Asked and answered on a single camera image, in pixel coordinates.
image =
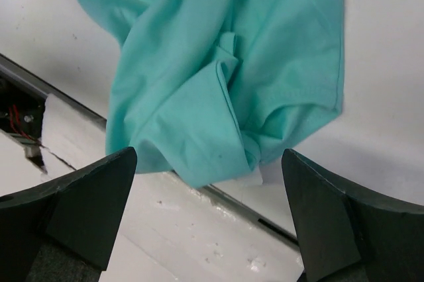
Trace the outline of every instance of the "black plastic part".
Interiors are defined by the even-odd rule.
[[[126,148],[0,197],[0,281],[25,281],[41,247],[52,242],[86,265],[106,270],[135,167],[135,151]]]
[[[286,150],[282,167],[309,282],[424,281],[424,207]]]

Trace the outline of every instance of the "screw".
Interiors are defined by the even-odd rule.
[[[26,123],[32,122],[34,120],[34,117],[32,115],[26,115],[24,116],[24,121]]]

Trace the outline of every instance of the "white surface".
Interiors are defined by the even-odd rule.
[[[345,1],[344,113],[298,149],[370,188],[424,203],[424,2]],[[119,57],[111,36],[76,0],[0,0],[0,6],[0,52],[105,116]],[[293,232],[282,185],[220,186]]]
[[[24,148],[0,130],[0,197],[40,184],[41,169],[25,158]]]
[[[42,142],[50,152],[79,169],[103,157],[104,141],[100,128],[61,100],[48,98]],[[53,177],[64,171],[51,158],[46,168]],[[108,281],[140,281],[143,276],[146,281],[292,282],[303,271],[297,249],[171,173],[135,176],[119,234],[114,253],[121,256],[114,254],[106,277],[115,280]]]

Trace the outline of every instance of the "turquoise fabric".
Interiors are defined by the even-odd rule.
[[[138,172],[239,177],[341,112],[343,0],[79,2],[121,45],[107,152]]]

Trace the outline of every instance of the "cloth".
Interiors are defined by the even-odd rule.
[[[106,151],[138,172],[240,177],[341,112],[343,0],[79,2],[121,45]]]

